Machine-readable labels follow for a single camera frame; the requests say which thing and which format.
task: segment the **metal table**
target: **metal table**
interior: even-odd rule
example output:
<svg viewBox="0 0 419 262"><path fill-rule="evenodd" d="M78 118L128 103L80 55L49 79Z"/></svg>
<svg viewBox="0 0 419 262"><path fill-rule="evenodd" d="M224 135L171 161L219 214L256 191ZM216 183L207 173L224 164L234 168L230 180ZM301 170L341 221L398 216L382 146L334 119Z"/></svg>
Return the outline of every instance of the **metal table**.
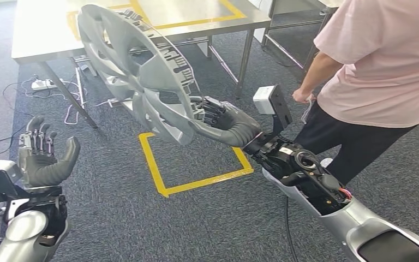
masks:
<svg viewBox="0 0 419 262"><path fill-rule="evenodd" d="M18 0L12 58L19 64L39 63L92 127L96 127L94 121L46 63L85 55L76 28L76 14L88 3L118 11L134 10L171 41L194 38L188 44L206 44L204 51L208 58L214 54L236 83L236 96L241 94L254 29L268 27L271 21L248 0ZM212 46L211 36L238 31L247 31L247 37L237 78Z"/></svg>
<svg viewBox="0 0 419 262"><path fill-rule="evenodd" d="M272 18L274 16L274 11L276 9L276 4L282 0L272 0L272 5L269 10L269 17ZM269 36L270 30L275 29L281 29L281 28L288 28L288 27L297 27L297 26L305 26L305 25L313 25L316 23L320 23L319 31L322 31L322 29L325 27L325 25L328 23L330 18L332 18L332 15L336 12L336 10L341 6L341 4L344 2L344 0L318 0L320 4L324 5L324 9L322 10L325 13L323 20L314 20L314 21L306 21L306 22L300 22L300 23L291 23L287 25L278 25L278 26L269 26L265 30L264 37L262 39L262 44L266 45L268 41L272 42L272 44L278 48L283 54L285 54L289 59L291 59L297 66L299 66L301 69L304 70L304 72L307 72L309 69L315 54L318 52L317 48L315 47L314 43L312 44L312 47L309 51L308 57L306 58L306 61L304 64L299 62L292 54L290 54L283 46L281 46L277 41L275 41L271 36Z"/></svg>

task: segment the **yellow floor marking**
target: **yellow floor marking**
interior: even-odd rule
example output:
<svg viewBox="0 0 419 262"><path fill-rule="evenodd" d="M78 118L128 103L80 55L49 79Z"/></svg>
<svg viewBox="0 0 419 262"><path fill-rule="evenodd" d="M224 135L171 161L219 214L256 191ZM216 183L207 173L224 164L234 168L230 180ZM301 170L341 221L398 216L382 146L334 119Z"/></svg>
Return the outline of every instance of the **yellow floor marking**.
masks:
<svg viewBox="0 0 419 262"><path fill-rule="evenodd" d="M221 22L221 21L240 19L240 18L245 18L246 17L245 14L242 13L238 8L236 8L232 3L230 3L229 0L219 0L219 2L225 8L227 8L229 11L231 11L232 15L215 17L215 18L211 18L211 19L201 19L201 20L195 20L195 21L181 22L181 23L170 23L170 24L167 24L167 25L154 26L154 28L155 29L166 29L166 28L173 28L173 27L179 27L179 26L192 26L192 25L199 25L199 24L202 24L202 23ZM140 16L142 16L144 22L146 22L150 25L150 19L147 17L144 10L142 9L142 7L139 3L139 0L129 0L129 4L114 5L114 6L108 7L108 8L110 8L110 9L131 8L133 11L135 11ZM75 39L76 40L81 40L81 38L79 36L79 32L77 30L77 25L76 25L77 14L78 14L78 11L67 12L67 22L68 22L68 26L70 27L71 31L73 32L73 35L75 36Z"/></svg>
<svg viewBox="0 0 419 262"><path fill-rule="evenodd" d="M142 145L143 153L145 154L145 159L147 160L148 167L150 168L150 173L152 174L152 178L155 182L155 186L157 187L158 193L162 194L165 197L169 197L170 194L175 194L178 192L194 189L197 187L207 186L209 184L218 183L221 181L229 180L235 177L247 175L253 173L253 168L251 164L248 162L247 157L243 153L240 148L233 147L233 151L237 156L237 159L242 164L242 169L229 172L226 174L218 175L215 177L206 178L203 180L182 184L175 187L166 188L161 177L160 171L158 170L157 162L155 161L155 157L153 156L152 150L150 148L150 144L148 143L148 138L154 136L153 133L143 133L139 135L140 144Z"/></svg>
<svg viewBox="0 0 419 262"><path fill-rule="evenodd" d="M131 3L132 8L136 13L138 13L140 16L143 17L143 20L149 23L149 19L143 9L140 6L139 0L129 0ZM222 16L222 17L215 17L211 19L201 19L201 20L194 20L194 21L187 21L187 22L181 22L181 23L170 23L167 25L152 25L155 29L166 29L166 28L173 28L173 27L179 27L179 26L192 26L192 25L198 25L202 23L211 23L211 22L221 22L226 20L233 20L233 19L239 19L239 18L245 18L245 14L242 13L238 8L236 8L232 3L229 2L229 0L219 0L219 2L227 8L229 11L233 13L233 15L228 16Z"/></svg>

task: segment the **black cable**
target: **black cable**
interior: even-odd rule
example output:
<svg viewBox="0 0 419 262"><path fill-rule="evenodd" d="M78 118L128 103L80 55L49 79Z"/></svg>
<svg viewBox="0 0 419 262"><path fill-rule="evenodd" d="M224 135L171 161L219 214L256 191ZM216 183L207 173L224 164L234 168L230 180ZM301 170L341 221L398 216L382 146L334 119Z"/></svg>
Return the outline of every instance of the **black cable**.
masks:
<svg viewBox="0 0 419 262"><path fill-rule="evenodd" d="M8 137L8 138L3 138L3 139L0 139L0 142L1 141L4 141L4 140L7 140L7 139L10 139L10 143L9 143L9 146L4 150L4 151L1 151L0 152L0 154L2 154L2 153L4 153L4 152L7 152L7 151L9 151L10 150L10 148L12 147L12 143L13 143L13 141L14 141L14 138L17 138L17 137L15 137L15 135L18 133L18 132L20 132L23 128L24 128L25 126L22 126L19 130L17 130L17 131L15 131L13 134L12 134L12 136L10 136L10 137Z"/></svg>
<svg viewBox="0 0 419 262"><path fill-rule="evenodd" d="M293 261L299 262L298 256L296 255L295 246L293 245L293 239L291 237L290 224L288 222L288 196L285 196L285 227L288 245L290 246L291 254L293 255Z"/></svg>
<svg viewBox="0 0 419 262"><path fill-rule="evenodd" d="M282 63L280 60L279 60L279 58L276 56L276 55L274 55L273 53L272 53L272 51L270 51L269 49L268 49L268 47L267 46L262 46L261 47L261 50L264 52L264 53L266 53L266 54L268 54L270 57L272 57L272 58L274 58L274 62L276 62L276 63L278 63L278 64L280 64L281 66L283 66L283 67L296 67L297 65L295 65L295 64L289 64L289 65L286 65L286 64L284 64L284 63Z"/></svg>
<svg viewBox="0 0 419 262"><path fill-rule="evenodd" d="M18 85L18 84L21 84L21 83L22 83L22 82L17 82L17 83L8 84L8 85L4 88L4 90L2 90L2 97L3 97L3 98L4 98L4 100L7 102L7 106L8 106L10 109L14 110L15 112L18 112L18 113L21 113L21 114L24 114L24 115L27 115L27 116L34 117L34 115L32 115L32 114L30 114L30 113L27 113L27 112L22 112L22 111L16 110L14 107L12 107L12 105L11 105L10 101L9 101L9 100L7 100L7 97L5 97L5 92L6 92L6 90L7 90L10 86L12 86L12 85ZM15 132L12 134L12 136L10 136L10 137L8 137L8 138L2 138L2 139L0 139L0 142L2 142L2 141L6 141L6 140L10 139L9 146L8 146L8 147L7 147L7 149L5 149L4 151L1 151L1 152L0 152L0 154L2 154L2 153L4 153L4 152L6 152L6 151L9 151L9 150L10 150L10 148L11 148L11 146L12 146L12 143L13 143L13 141L14 141L14 138L16 138L16 137L15 137L15 135L16 135L18 132L20 132L20 131L24 128L24 127L25 127L25 126L22 126L20 129L18 129L17 131L15 131Z"/></svg>
<svg viewBox="0 0 419 262"><path fill-rule="evenodd" d="M8 101L8 100L7 100L7 97L5 97L5 91L7 90L7 88L9 88L9 86L11 86L11 85L17 85L17 84L21 84L21 83L22 83L22 82L8 84L8 85L4 88L4 90L2 91L2 97L3 97L3 98L4 98L4 100L7 102L7 106L8 106L8 107L10 107L10 109L14 110L15 112L18 112L18 113L21 113L21 114L24 114L24 115L27 115L27 116L34 117L34 115L32 115L32 114L30 114L30 113L22 112L22 111L19 111L19 110L16 110L15 108L13 108L13 107L12 107L12 105L11 105L11 103L10 103L10 101Z"/></svg>

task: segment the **power strip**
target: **power strip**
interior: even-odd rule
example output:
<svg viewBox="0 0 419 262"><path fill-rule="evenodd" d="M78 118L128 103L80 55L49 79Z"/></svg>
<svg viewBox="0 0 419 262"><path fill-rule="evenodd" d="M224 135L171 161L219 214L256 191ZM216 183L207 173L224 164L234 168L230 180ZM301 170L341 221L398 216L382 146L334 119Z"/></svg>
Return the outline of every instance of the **power strip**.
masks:
<svg viewBox="0 0 419 262"><path fill-rule="evenodd" d="M31 89L34 91L51 89L51 88L56 88L56 87L57 86L50 79L46 79L46 80L36 79L35 82L31 83Z"/></svg>

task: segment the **white cable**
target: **white cable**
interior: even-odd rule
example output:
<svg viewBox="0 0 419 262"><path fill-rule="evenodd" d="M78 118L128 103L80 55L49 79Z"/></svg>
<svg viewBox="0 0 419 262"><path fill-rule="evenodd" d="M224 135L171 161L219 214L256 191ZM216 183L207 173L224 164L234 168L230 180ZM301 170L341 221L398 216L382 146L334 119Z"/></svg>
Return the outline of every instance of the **white cable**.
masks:
<svg viewBox="0 0 419 262"><path fill-rule="evenodd" d="M312 94L308 98L306 98L306 101L309 101L309 106L306 109L306 111L304 111L303 116L301 116L301 121L304 124L306 124L306 119L308 118L309 112L310 112L310 110L312 108Z"/></svg>
<svg viewBox="0 0 419 262"><path fill-rule="evenodd" d="M28 79L28 80L25 80L25 81L23 81L23 82L21 83L20 87L21 87L21 88L23 88L23 90L25 90L25 96L27 96L27 97L36 97L36 98L41 98L41 99L50 98L50 97L54 97L54 96L62 96L62 97L63 97L63 100L68 100L68 99L67 99L67 98L66 98L63 94L51 94L51 95L49 95L49 96L47 96L47 97L35 96L35 95L32 95L32 94L29 94L29 93L28 93L28 89L27 89L27 88L25 88L25 87L23 86L23 84L28 83L28 82L30 82L30 81L35 81L35 80L37 80L37 78L32 77L32 78L30 78L30 79ZM79 86L78 86L78 84L77 84L77 83L75 83L75 82L62 81L62 83L64 83L64 84L68 84L67 86L69 86L70 84L73 84L73 85L75 85L75 86L78 88L78 90L80 89L80 88L79 88ZM87 89L86 89L85 87L83 87L83 90L84 90L84 94L87 94ZM70 92L70 93L71 93L72 95L74 95L74 96L77 96L77 97L75 97L75 99L76 99L77 101L80 101L80 100L81 100L81 94L80 94L80 92ZM76 121L75 121L75 122L73 122L73 123L68 122L68 117L69 117L69 115L70 115L70 111L71 111L72 107L73 107L73 104L72 104L72 105L70 105L70 106L67 108L67 114L66 114L65 119L64 119L64 121L63 121L65 124L69 124L69 125L75 125L75 124L78 124L79 112L76 112L76 117L75 117Z"/></svg>
<svg viewBox="0 0 419 262"><path fill-rule="evenodd" d="M102 103L97 104L97 105L95 105L95 106L100 106L100 105L103 105L103 104L108 104L108 103L109 103L109 101L105 101L105 102L102 102Z"/></svg>

